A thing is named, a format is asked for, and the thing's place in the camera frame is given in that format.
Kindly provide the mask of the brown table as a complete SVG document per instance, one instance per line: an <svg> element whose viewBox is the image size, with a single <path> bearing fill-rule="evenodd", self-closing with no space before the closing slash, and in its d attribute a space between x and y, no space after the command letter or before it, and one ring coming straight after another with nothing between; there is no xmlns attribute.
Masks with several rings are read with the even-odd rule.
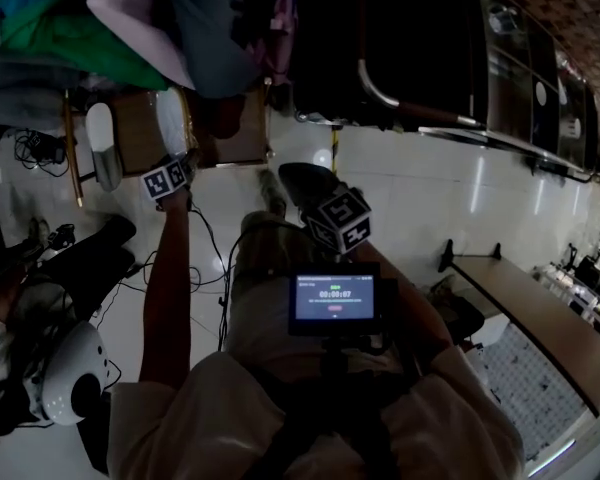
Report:
<svg viewBox="0 0 600 480"><path fill-rule="evenodd" d="M600 417L600 334L565 302L501 254L461 255L449 239L438 271L454 269L506 315Z"/></svg>

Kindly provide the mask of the pale garment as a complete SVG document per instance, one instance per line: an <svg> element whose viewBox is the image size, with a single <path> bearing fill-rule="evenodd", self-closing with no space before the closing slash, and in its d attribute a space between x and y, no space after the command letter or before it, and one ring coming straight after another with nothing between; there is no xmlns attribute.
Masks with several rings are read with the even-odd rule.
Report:
<svg viewBox="0 0 600 480"><path fill-rule="evenodd" d="M86 0L90 11L142 59L172 82L192 89L182 50L152 12L158 0Z"/></svg>

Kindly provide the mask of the person's white shirt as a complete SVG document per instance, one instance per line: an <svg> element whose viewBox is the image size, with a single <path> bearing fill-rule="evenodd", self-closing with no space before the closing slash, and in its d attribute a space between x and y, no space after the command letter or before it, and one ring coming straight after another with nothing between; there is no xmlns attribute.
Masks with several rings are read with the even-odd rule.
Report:
<svg viewBox="0 0 600 480"><path fill-rule="evenodd" d="M456 348L439 354L381 418L402 480L523 474L520 434ZM201 361L177 390L121 383L111 404L110 479L239 480L282 424L282 411L225 353Z"/></svg>

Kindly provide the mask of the yellow black hazard tape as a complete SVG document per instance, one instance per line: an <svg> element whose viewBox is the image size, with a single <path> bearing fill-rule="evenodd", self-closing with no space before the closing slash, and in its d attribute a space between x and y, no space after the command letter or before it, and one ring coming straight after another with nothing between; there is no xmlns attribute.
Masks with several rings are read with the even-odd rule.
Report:
<svg viewBox="0 0 600 480"><path fill-rule="evenodd" d="M339 152L339 136L340 131L343 129L342 126L331 127L331 172L333 174L338 173L338 152Z"/></svg>

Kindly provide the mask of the black chest-mounted monitor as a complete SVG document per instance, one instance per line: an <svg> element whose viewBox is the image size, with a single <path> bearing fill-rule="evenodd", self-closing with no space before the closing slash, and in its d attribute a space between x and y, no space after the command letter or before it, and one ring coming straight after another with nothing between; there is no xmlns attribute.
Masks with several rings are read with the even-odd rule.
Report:
<svg viewBox="0 0 600 480"><path fill-rule="evenodd" d="M320 343L323 378L344 377L350 362L356 373L400 373L389 323L397 295L374 262L303 266L290 278L288 332Z"/></svg>

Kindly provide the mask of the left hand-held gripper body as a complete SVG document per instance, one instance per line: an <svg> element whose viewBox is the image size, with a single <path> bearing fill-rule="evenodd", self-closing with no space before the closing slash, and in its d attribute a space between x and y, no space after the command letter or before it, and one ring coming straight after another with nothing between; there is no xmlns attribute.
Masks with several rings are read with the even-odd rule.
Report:
<svg viewBox="0 0 600 480"><path fill-rule="evenodd" d="M142 186L148 198L159 201L182 187L188 187L195 177L198 160L198 151L164 157L142 175Z"/></svg>

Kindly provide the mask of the white metal rack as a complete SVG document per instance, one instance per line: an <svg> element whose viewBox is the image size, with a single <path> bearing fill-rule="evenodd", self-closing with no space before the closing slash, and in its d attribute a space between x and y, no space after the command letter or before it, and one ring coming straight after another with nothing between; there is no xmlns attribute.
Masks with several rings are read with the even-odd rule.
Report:
<svg viewBox="0 0 600 480"><path fill-rule="evenodd" d="M553 263L535 267L532 277L600 334L600 293L596 289Z"/></svg>

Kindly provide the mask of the white patterned mat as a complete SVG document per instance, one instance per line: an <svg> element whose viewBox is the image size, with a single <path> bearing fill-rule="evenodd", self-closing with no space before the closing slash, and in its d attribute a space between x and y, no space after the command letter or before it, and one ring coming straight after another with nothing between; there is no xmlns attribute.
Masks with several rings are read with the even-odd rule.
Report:
<svg viewBox="0 0 600 480"><path fill-rule="evenodd" d="M482 384L518 430L527 462L561 441L589 413L541 351L514 325L466 357Z"/></svg>

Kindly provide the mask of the black chest harness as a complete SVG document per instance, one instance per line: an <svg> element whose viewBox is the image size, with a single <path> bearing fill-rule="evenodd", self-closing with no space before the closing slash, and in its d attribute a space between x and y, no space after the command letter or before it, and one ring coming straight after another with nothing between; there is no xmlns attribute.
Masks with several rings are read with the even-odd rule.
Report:
<svg viewBox="0 0 600 480"><path fill-rule="evenodd" d="M242 480L282 480L319 437L332 435L344 438L361 457L367 480L399 479L381 410L408 390L403 376L367 370L285 383L263 370L250 373L285 418Z"/></svg>

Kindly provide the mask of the person's left forearm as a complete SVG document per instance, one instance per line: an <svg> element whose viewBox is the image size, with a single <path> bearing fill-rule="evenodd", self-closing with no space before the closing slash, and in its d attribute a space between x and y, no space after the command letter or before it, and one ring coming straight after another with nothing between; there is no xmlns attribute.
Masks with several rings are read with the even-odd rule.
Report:
<svg viewBox="0 0 600 480"><path fill-rule="evenodd" d="M143 308L139 380L178 389L190 371L189 192L164 197L166 220Z"/></svg>

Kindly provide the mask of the white rounded device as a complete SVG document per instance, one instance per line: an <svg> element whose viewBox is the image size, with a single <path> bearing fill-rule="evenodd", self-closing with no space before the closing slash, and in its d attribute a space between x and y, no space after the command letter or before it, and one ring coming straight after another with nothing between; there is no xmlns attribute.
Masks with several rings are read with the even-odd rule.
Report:
<svg viewBox="0 0 600 480"><path fill-rule="evenodd" d="M54 424L75 425L90 417L110 379L110 361L98 330L78 322L59 342L44 371L41 403Z"/></svg>

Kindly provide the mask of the brown wooden shoe rack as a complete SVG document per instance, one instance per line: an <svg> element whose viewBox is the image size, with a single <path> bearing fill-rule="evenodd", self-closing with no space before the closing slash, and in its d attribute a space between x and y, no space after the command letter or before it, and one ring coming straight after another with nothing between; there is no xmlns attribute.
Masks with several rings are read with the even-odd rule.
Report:
<svg viewBox="0 0 600 480"><path fill-rule="evenodd" d="M262 165L271 153L267 138L267 112L262 88L246 97L240 130L230 139L220 140L202 128L199 104L203 97L179 86L185 112L188 151L198 151L198 168ZM103 101L113 115L114 138L122 167L122 179L142 176L169 155L158 128L155 112L156 94L160 91L135 91L112 96ZM67 161L76 203L83 205L83 183L96 180L92 152L86 135L85 113L71 109L64 98L64 121Z"/></svg>

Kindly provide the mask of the black office chair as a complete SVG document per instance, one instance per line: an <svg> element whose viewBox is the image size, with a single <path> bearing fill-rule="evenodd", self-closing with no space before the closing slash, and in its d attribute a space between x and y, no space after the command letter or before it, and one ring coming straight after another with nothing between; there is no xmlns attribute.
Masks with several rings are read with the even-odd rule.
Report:
<svg viewBox="0 0 600 480"><path fill-rule="evenodd" d="M577 260L577 256L578 249L569 243L563 269L600 294L600 250L595 255L585 255L580 260Z"/></svg>

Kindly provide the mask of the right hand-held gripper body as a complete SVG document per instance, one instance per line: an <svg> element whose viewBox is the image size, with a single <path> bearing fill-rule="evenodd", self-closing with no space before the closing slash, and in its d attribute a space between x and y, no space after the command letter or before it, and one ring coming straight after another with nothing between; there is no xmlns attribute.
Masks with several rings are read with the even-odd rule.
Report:
<svg viewBox="0 0 600 480"><path fill-rule="evenodd" d="M337 254L347 254L371 236L371 208L355 187L340 185L323 202L302 211L312 238Z"/></svg>

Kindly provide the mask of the small black device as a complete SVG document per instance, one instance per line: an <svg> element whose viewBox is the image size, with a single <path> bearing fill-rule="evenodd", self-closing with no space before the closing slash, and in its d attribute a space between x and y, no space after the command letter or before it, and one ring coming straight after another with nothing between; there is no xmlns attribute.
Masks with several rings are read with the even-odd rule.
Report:
<svg viewBox="0 0 600 480"><path fill-rule="evenodd" d="M75 226L63 224L48 236L48 248L53 251L61 251L75 243Z"/></svg>

